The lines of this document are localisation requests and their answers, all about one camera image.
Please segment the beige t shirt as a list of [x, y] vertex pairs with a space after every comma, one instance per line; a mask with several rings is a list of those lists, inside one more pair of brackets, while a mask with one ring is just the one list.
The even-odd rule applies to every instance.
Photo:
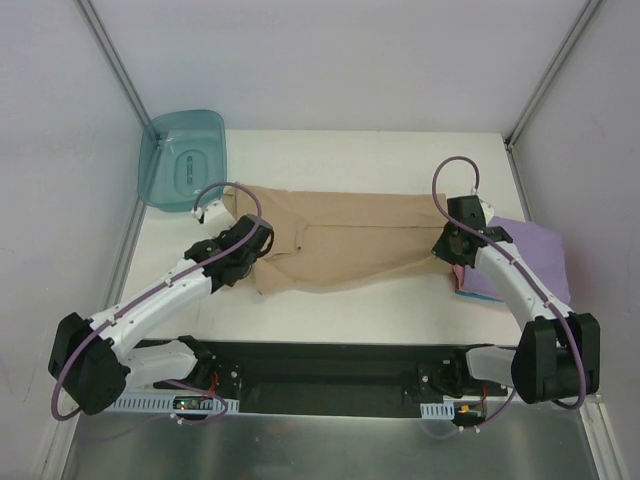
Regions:
[[324, 292], [451, 267], [433, 246], [445, 219], [429, 195], [308, 192], [250, 186], [227, 190], [223, 204], [235, 219], [262, 207], [274, 230], [271, 251], [252, 269], [263, 295], [288, 290]]

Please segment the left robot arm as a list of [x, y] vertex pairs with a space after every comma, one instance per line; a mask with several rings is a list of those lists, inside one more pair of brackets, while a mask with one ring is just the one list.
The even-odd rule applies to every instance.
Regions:
[[250, 273], [275, 240], [273, 227], [247, 214], [214, 238], [194, 243], [161, 279], [136, 296], [83, 318], [71, 313], [58, 326], [48, 371], [56, 383], [51, 412], [67, 420], [58, 404], [62, 393], [76, 412], [95, 415], [128, 389], [182, 381], [208, 390], [214, 377], [213, 355], [198, 340], [183, 335], [162, 345], [140, 346], [152, 330], [180, 310]]

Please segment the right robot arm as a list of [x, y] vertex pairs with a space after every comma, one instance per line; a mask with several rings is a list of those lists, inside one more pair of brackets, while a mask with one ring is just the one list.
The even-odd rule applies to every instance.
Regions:
[[487, 225], [477, 196], [450, 198], [438, 209], [447, 222], [433, 254], [452, 266], [483, 274], [521, 330], [514, 348], [469, 348], [466, 360], [450, 369], [452, 387], [469, 395], [487, 379], [513, 388], [528, 404], [552, 402], [579, 409], [599, 388], [597, 319], [575, 312], [551, 293], [526, 264], [511, 235]]

